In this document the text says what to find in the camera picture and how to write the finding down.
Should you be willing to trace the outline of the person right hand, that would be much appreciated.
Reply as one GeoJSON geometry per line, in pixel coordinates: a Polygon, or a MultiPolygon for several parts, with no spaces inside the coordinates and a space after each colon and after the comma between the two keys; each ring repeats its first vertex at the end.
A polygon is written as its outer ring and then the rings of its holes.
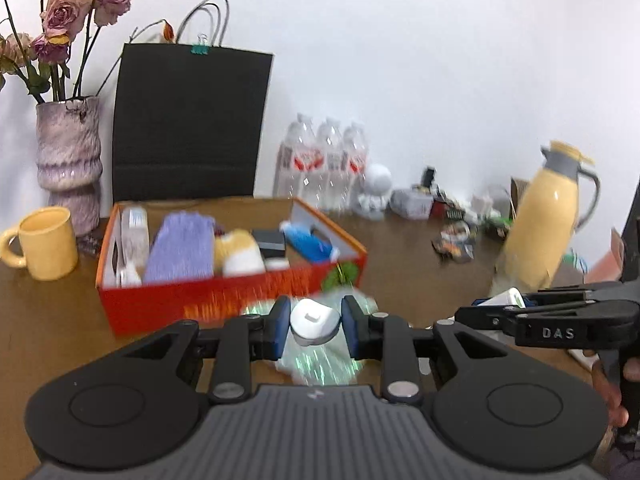
{"type": "MultiPolygon", "coordinates": [[[[640,361],[638,358],[627,361],[624,367],[624,377],[630,382],[640,382],[640,361]]],[[[591,367],[591,382],[593,388],[602,396],[608,407],[608,423],[616,428],[625,426],[629,413],[622,404],[620,387],[608,380],[600,360],[597,360],[591,367]]]]}

